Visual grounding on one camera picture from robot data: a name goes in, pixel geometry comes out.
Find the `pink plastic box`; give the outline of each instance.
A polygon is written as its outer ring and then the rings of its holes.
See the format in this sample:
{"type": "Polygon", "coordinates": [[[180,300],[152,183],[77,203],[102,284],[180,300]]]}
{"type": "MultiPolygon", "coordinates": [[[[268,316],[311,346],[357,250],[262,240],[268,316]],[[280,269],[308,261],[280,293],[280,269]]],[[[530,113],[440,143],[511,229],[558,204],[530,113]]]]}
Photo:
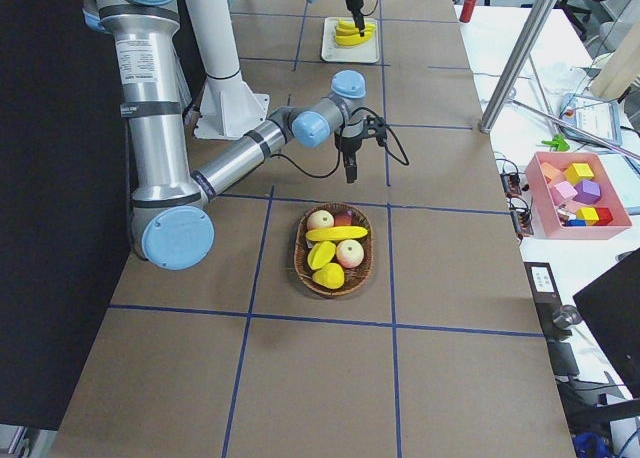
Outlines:
{"type": "Polygon", "coordinates": [[[525,173],[529,180],[531,195],[533,196],[533,206],[538,212],[547,238],[560,240],[606,240],[631,227],[629,215],[624,209],[624,206],[622,206],[616,191],[613,189],[598,155],[594,153],[538,152],[534,155],[529,166],[527,166],[525,173]],[[611,223],[607,226],[562,226],[556,212],[556,207],[551,200],[547,182],[540,169],[542,163],[549,163],[560,170],[564,170],[572,163],[588,163],[595,174],[593,181],[600,185],[600,192],[602,194],[602,197],[594,206],[609,208],[613,216],[611,223]]]}

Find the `wicker basket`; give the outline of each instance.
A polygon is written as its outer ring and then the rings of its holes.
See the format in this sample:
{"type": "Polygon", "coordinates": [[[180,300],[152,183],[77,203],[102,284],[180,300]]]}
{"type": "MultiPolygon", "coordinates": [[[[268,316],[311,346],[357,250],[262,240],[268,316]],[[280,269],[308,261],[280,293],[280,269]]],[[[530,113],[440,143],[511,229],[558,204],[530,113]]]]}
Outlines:
{"type": "Polygon", "coordinates": [[[345,203],[325,203],[323,205],[312,208],[304,214],[304,216],[300,220],[300,223],[298,224],[293,256],[296,274],[298,275],[302,283],[304,283],[305,286],[310,290],[313,290],[315,293],[326,298],[335,298],[338,296],[346,295],[348,293],[352,293],[362,286],[364,281],[371,274],[371,270],[373,268],[373,234],[371,225],[369,224],[369,220],[360,210],[345,203]],[[367,236],[358,240],[364,248],[364,260],[362,260],[362,263],[360,263],[360,265],[356,268],[345,268],[344,285],[337,290],[329,290],[324,286],[314,283],[311,280],[313,271],[307,264],[307,255],[310,251],[309,247],[307,246],[307,240],[305,239],[305,234],[307,232],[307,218],[309,217],[309,215],[311,215],[311,213],[318,210],[326,210],[332,215],[351,211],[353,213],[351,220],[352,225],[362,226],[369,231],[367,236]]]}

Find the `black monitor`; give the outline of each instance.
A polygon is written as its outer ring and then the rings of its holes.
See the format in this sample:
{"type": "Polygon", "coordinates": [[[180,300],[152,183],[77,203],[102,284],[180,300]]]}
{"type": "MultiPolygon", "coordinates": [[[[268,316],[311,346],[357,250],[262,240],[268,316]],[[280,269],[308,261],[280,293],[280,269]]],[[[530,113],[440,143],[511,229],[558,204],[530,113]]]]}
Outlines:
{"type": "Polygon", "coordinates": [[[640,249],[579,291],[574,300],[609,362],[639,398],[640,249]]]}

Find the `apple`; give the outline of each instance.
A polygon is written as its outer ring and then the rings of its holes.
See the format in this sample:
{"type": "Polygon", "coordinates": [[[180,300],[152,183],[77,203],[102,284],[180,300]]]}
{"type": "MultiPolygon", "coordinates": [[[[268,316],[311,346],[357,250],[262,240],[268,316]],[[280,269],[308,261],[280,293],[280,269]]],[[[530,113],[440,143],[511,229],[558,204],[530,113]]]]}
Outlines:
{"type": "Polygon", "coordinates": [[[353,217],[353,211],[345,211],[333,217],[333,226],[351,226],[351,218],[353,217]]]}
{"type": "Polygon", "coordinates": [[[314,211],[307,218],[307,230],[333,226],[333,215],[326,210],[314,211]]]}
{"type": "Polygon", "coordinates": [[[336,258],[345,268],[355,268],[364,260],[364,248],[356,240],[344,240],[338,243],[336,258]]]}

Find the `white plate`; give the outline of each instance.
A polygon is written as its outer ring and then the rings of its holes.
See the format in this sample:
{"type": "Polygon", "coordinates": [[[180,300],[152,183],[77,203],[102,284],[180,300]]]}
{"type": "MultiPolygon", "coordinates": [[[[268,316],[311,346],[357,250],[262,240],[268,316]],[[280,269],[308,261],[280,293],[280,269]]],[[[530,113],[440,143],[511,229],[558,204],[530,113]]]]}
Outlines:
{"type": "Polygon", "coordinates": [[[377,63],[380,59],[380,45],[378,43],[378,20],[365,18],[365,23],[373,23],[376,30],[371,39],[361,45],[340,46],[335,42],[335,29],[338,20],[352,21],[353,18],[340,18],[330,16],[324,20],[322,33],[322,52],[320,56],[324,61],[341,63],[377,63]]]}

